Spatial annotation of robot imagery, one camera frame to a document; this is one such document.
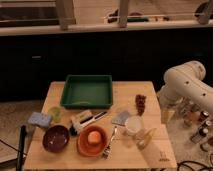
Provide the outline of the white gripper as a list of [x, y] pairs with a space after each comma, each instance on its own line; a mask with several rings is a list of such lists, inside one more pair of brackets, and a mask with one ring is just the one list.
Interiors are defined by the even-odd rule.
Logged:
[[172, 102], [162, 101], [160, 103], [160, 108], [161, 108], [161, 122], [163, 124], [167, 124], [175, 113], [176, 104]]

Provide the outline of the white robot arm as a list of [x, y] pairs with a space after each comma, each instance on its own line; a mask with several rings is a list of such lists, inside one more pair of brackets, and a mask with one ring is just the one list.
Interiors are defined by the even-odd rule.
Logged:
[[192, 100], [201, 109], [213, 115], [213, 87], [203, 82], [205, 75], [206, 69], [199, 61], [186, 62], [164, 73], [165, 84], [157, 93], [163, 124], [167, 123], [173, 114], [173, 107], [182, 98]]

